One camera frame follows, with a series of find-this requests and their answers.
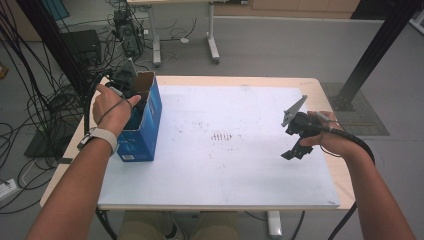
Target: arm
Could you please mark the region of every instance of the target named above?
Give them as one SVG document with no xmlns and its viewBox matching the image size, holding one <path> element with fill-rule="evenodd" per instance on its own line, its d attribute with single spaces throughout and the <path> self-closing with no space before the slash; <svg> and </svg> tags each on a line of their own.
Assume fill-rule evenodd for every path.
<svg viewBox="0 0 424 240">
<path fill-rule="evenodd" d="M 335 119 L 333 113 L 323 113 Z M 336 122 L 323 125 L 342 129 Z M 327 150 L 343 157 L 352 179 L 358 205 L 359 221 L 364 239 L 415 239 L 396 200 L 384 183 L 370 156 L 357 144 L 330 133 L 305 138 L 303 146 L 321 144 Z"/>
<path fill-rule="evenodd" d="M 101 94 L 93 105 L 96 122 L 121 100 L 103 85 L 99 84 L 97 90 Z M 117 137 L 139 100 L 139 96 L 134 96 L 128 102 L 122 101 L 106 113 L 98 127 Z M 87 238 L 110 152 L 110 144 L 100 138 L 94 138 L 81 150 L 41 209 L 27 239 Z"/>
</svg>

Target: power strip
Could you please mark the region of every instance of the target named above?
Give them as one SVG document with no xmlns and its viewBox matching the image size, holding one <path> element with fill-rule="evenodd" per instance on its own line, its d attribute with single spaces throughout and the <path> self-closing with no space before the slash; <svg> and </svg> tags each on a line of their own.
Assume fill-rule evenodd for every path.
<svg viewBox="0 0 424 240">
<path fill-rule="evenodd" d="M 15 192 L 19 191 L 19 188 L 16 186 L 15 180 L 10 179 L 6 183 L 3 183 L 0 185 L 0 201 L 3 199 L 6 199 L 10 195 L 14 194 Z"/>
</svg>

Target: floor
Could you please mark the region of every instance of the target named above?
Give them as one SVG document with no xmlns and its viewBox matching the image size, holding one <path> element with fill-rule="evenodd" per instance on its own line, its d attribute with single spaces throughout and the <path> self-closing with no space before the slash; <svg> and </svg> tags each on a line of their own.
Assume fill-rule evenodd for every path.
<svg viewBox="0 0 424 240">
<path fill-rule="evenodd" d="M 90 17 L 105 19 L 106 15 L 100 11 Z M 191 29 L 191 21 L 181 20 L 178 23 L 187 31 Z M 164 50 L 162 54 L 169 54 L 169 57 L 155 71 L 159 77 L 160 75 L 312 77 L 321 82 L 344 82 L 381 24 L 381 21 L 366 20 L 217 17 L 214 34 L 221 60 L 216 64 L 210 59 L 205 40 L 207 20 L 199 18 L 193 33 L 188 37 L 189 43 L 180 41 L 162 43 Z M 161 34 L 165 37 L 170 30 L 163 31 Z M 41 44 L 31 43 L 30 46 L 45 60 Z M 146 59 L 149 59 L 148 52 L 145 58 L 139 59 L 140 64 L 153 70 L 151 63 L 145 61 Z M 11 68 L 6 79 L 0 80 L 0 122 L 18 127 L 28 117 L 25 111 L 28 93 L 24 90 L 3 47 L 0 47 L 0 61 Z M 424 36 L 407 25 L 361 89 L 390 133 L 390 136 L 367 136 L 363 139 L 372 148 L 380 173 L 418 239 L 424 239 L 422 228 L 424 209 L 421 207 L 424 202 L 422 191 L 424 164 L 421 152 L 424 148 L 422 126 L 424 114 L 421 111 L 424 109 L 420 104 L 424 102 L 423 62 Z M 52 67 L 52 71 L 59 75 L 60 71 L 55 63 L 52 63 Z M 40 76 L 37 78 L 40 89 L 45 90 L 46 95 L 49 94 L 48 84 L 42 73 L 35 71 L 35 74 Z M 0 128 L 1 134 L 6 131 Z M 28 183 L 43 172 L 35 167 L 29 169 L 28 165 L 24 167 L 25 164 L 31 164 L 31 159 L 26 158 L 23 152 L 35 132 L 36 127 L 32 125 L 24 127 L 19 132 L 6 164 L 0 168 L 1 179 L 16 180 L 22 169 L 28 171 L 25 175 Z M 52 173 L 51 170 L 46 171 L 36 179 L 36 184 L 47 181 Z M 13 197 L 0 202 L 0 239 L 24 238 L 40 211 L 37 201 L 45 187 L 46 185 L 42 185 L 34 190 L 22 191 L 22 194 L 8 206 L 4 205 Z M 33 203 L 34 206 L 24 211 L 5 214 Z M 344 213 L 335 210 L 307 211 L 298 239 L 326 239 Z M 251 212 L 251 214 L 265 218 L 263 212 Z M 181 228 L 190 233 L 196 223 L 197 214 L 177 212 L 175 215 Z M 291 238 L 300 215 L 301 211 L 298 210 L 281 212 L 283 239 Z M 109 219 L 112 228 L 118 231 L 122 212 L 110 212 Z M 238 230 L 241 239 L 268 239 L 266 222 L 244 212 L 239 214 Z M 361 238 L 358 217 L 355 214 L 336 239 Z M 108 239 L 97 219 L 93 220 L 89 239 Z"/>
</svg>

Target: table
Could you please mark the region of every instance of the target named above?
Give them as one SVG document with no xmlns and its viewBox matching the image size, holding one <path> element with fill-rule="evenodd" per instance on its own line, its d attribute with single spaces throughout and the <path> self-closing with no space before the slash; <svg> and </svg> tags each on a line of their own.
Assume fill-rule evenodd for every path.
<svg viewBox="0 0 424 240">
<path fill-rule="evenodd" d="M 159 35 L 156 32 L 156 18 L 155 12 L 153 9 L 154 5 L 163 5 L 163 4 L 194 4 L 194 3 L 206 3 L 209 6 L 209 31 L 206 33 L 206 39 L 208 40 L 209 48 L 212 54 L 212 59 L 219 63 L 219 53 L 218 48 L 216 47 L 215 38 L 213 35 L 213 14 L 214 14 L 214 4 L 211 0 L 128 0 L 129 5 L 142 5 L 145 6 L 147 14 L 149 16 L 149 22 L 151 26 L 151 31 L 153 35 L 153 65 L 159 67 L 161 64 L 161 55 L 160 55 L 160 39 Z"/>
<path fill-rule="evenodd" d="M 326 110 L 331 111 L 331 107 L 325 97 L 325 94 L 316 79 L 310 78 L 261 78 L 261 77 L 206 77 L 206 76 L 158 76 L 157 77 L 159 87 L 160 86 L 261 86 L 261 87 L 280 87 L 280 88 L 299 88 L 302 94 L 308 95 L 306 101 L 306 106 L 311 110 Z M 76 150 L 76 145 L 83 136 L 82 132 L 82 123 L 78 127 L 77 132 L 75 133 L 67 151 L 65 152 L 65 158 L 73 158 L 78 153 Z M 325 161 L 327 162 L 328 169 L 334 180 L 337 194 L 340 200 L 340 206 L 337 209 L 349 209 L 354 202 L 353 189 L 350 182 L 350 176 L 347 170 L 347 167 L 344 161 L 326 155 Z M 41 205 L 44 205 L 51 191 L 56 186 L 57 182 L 60 180 L 61 176 L 66 171 L 68 165 L 60 164 L 56 169 L 56 172 L 49 183 L 42 199 Z M 99 205 L 100 209 L 109 209 L 109 210 L 154 210 L 158 209 L 158 206 L 154 205 L 136 205 L 136 204 L 121 204 L 121 205 Z M 309 209 L 317 209 L 315 206 L 308 207 Z M 269 210 L 284 210 L 287 207 L 284 206 L 266 206 L 266 205 L 256 205 L 256 206 L 232 206 L 231 203 L 227 206 L 201 206 L 195 209 L 192 209 L 183 205 L 169 205 L 161 206 L 161 210 L 222 210 L 222 209 L 233 209 L 233 210 L 260 210 L 260 211 L 269 211 Z"/>
</svg>

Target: forearm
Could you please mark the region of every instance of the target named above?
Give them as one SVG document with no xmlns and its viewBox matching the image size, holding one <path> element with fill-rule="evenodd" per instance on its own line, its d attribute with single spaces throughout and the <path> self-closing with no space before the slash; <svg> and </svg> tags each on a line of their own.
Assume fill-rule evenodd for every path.
<svg viewBox="0 0 424 240">
<path fill-rule="evenodd" d="M 110 152 L 109 143 L 100 138 L 82 149 L 42 208 L 28 239 L 86 238 Z"/>
<path fill-rule="evenodd" d="M 344 156 L 358 205 L 364 239 L 415 239 L 371 158 L 359 146 Z"/>
</svg>

